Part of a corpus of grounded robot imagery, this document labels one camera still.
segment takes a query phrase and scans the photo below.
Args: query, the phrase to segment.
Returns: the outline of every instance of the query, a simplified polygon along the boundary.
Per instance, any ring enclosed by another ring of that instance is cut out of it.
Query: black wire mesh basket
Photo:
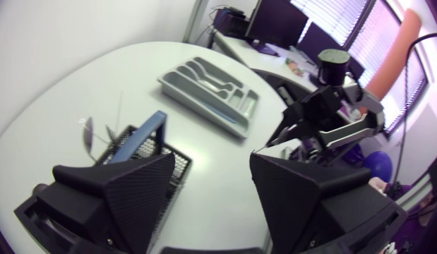
[[[108,164],[113,156],[118,152],[118,150],[122,147],[122,145],[137,131],[137,128],[134,126],[127,126],[127,128],[121,133],[119,137],[116,138],[114,142],[111,142],[107,150],[102,154],[102,156],[97,160],[95,165]],[[146,157],[151,157],[156,155],[157,151],[157,142],[154,135],[151,135],[146,139],[142,145],[132,154],[130,159],[141,159]],[[162,144],[162,154],[173,153],[175,157],[175,166],[174,171],[169,182],[169,187],[167,193],[165,195],[166,202],[162,209],[160,210],[159,217],[157,218],[157,223],[155,230],[152,234],[152,240],[148,252],[155,244],[155,240],[157,239],[160,231],[162,230],[164,221],[167,219],[169,211],[172,208],[172,205],[179,194],[183,184],[185,183],[186,175],[191,166],[191,159],[186,155],[176,150],[172,146],[163,143]]]

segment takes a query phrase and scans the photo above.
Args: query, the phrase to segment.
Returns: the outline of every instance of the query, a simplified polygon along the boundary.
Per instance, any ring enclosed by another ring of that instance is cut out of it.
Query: orange pipe
[[[405,17],[397,37],[389,49],[380,68],[366,86],[366,90],[382,100],[398,79],[405,66],[409,45],[417,39],[421,29],[421,19],[411,9],[405,11]]]

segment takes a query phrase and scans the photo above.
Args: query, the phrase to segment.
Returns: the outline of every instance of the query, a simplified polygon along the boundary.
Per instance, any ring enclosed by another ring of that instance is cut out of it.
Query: white wall
[[[139,42],[182,41],[193,3],[0,0],[0,135],[35,98],[93,59]]]
[[[436,22],[425,0],[411,2],[389,0],[388,3],[401,18],[406,8],[418,14],[422,21],[419,36],[437,32]],[[399,173],[399,180],[404,184],[413,183],[437,156],[437,38],[423,41],[417,47],[417,51],[429,79],[429,87],[407,120],[406,148]],[[393,133],[390,140],[386,140],[381,135],[365,140],[362,144],[364,153],[368,154],[376,150],[387,152],[395,169],[402,134],[403,125]]]

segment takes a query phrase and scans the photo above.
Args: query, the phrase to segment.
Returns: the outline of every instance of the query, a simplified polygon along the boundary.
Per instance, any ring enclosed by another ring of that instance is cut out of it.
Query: blue ball
[[[385,152],[372,152],[362,166],[371,170],[371,177],[377,176],[385,182],[389,182],[393,175],[393,163]]]

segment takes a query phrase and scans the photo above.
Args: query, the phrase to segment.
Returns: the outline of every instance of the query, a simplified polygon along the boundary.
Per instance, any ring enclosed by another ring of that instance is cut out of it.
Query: white table
[[[294,52],[270,45],[269,47],[275,50],[280,56],[261,54],[246,41],[224,36],[221,32],[216,30],[213,35],[213,41],[217,43],[218,47],[225,54],[235,58],[254,71],[282,78],[309,92],[313,92],[317,89],[317,87],[311,83],[307,75],[304,77],[295,75],[285,63],[286,56],[296,54]]]
[[[251,86],[260,95],[249,138],[240,142],[190,109],[161,93],[156,78],[200,56]],[[118,132],[139,126],[157,110],[168,114],[166,141],[193,159],[193,166],[160,238],[153,248],[263,247],[268,228],[251,180],[249,155],[262,147],[281,121],[282,100],[241,63],[202,47],[150,42],[102,56],[61,80],[35,100],[0,138],[0,230],[16,253],[41,253],[14,209],[37,183],[51,183],[57,164],[92,164],[82,143],[80,119],[94,118],[106,138],[114,128],[123,94]],[[292,141],[290,146],[298,145]],[[281,146],[261,153],[278,156]],[[94,139],[98,157],[106,145]]]

